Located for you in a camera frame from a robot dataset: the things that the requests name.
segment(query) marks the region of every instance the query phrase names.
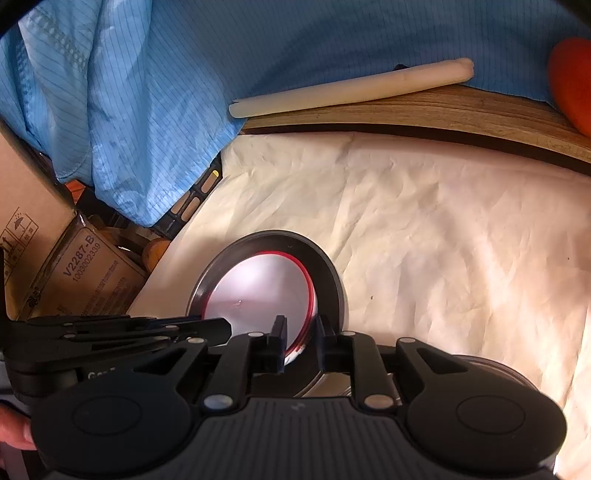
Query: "white stick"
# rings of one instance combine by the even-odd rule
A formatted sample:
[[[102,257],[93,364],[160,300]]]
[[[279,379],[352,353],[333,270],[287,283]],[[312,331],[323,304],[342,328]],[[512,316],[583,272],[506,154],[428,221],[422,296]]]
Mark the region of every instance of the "white stick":
[[[234,118],[292,112],[328,105],[365,102],[465,82],[474,76],[470,59],[444,60],[394,72],[235,100]]]

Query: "blue striped cloth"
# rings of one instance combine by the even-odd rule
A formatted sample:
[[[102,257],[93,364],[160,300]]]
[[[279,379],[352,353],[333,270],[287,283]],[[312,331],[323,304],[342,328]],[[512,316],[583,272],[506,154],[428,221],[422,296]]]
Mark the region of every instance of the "blue striped cloth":
[[[61,181],[152,225],[239,132],[235,98],[470,57],[550,101],[554,0],[45,0],[0,40],[0,115]]]

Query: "red rim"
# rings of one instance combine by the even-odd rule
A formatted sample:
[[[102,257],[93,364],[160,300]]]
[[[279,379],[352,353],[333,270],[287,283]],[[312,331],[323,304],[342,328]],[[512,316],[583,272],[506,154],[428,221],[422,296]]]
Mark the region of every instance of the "red rim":
[[[279,255],[281,257],[288,258],[289,260],[291,260],[293,263],[295,263],[298,266],[298,268],[301,270],[304,278],[306,279],[306,284],[308,287],[308,309],[306,311],[306,318],[304,319],[304,324],[300,330],[300,333],[298,334],[297,337],[295,337],[295,340],[293,341],[293,343],[288,347],[287,351],[285,352],[286,355],[289,355],[290,353],[292,353],[294,350],[296,350],[299,346],[301,346],[304,343],[306,335],[308,334],[308,329],[310,326],[310,322],[312,320],[312,313],[314,312],[314,285],[312,283],[312,278],[310,277],[310,274],[308,273],[308,271],[306,270],[306,268],[304,267],[302,262],[300,262],[293,255],[290,255],[285,252],[279,252],[276,250],[265,250],[262,252],[258,252],[248,258],[257,257],[259,255]],[[248,260],[248,258],[245,258],[244,260],[241,260],[238,263],[244,262],[245,260]],[[211,298],[214,289],[215,289],[215,287],[207,295],[207,300],[205,301],[205,304],[203,306],[202,317],[205,317],[205,311],[207,310],[207,305],[209,304],[209,299]]]

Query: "red round object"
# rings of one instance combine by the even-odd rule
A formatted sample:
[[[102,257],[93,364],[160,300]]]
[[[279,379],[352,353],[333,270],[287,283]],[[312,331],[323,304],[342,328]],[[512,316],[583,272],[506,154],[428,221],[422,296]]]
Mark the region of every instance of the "red round object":
[[[558,43],[548,59],[548,81],[562,113],[591,137],[591,41],[572,37]]]

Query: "ribbed gray surface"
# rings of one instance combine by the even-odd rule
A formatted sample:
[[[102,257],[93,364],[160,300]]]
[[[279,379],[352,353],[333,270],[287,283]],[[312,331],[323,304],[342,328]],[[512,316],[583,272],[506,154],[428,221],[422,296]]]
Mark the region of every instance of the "ribbed gray surface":
[[[58,473],[51,480],[69,478]],[[204,422],[175,459],[142,480],[466,480],[423,458],[395,421],[348,398],[253,399]],[[551,473],[522,480],[556,480]]]

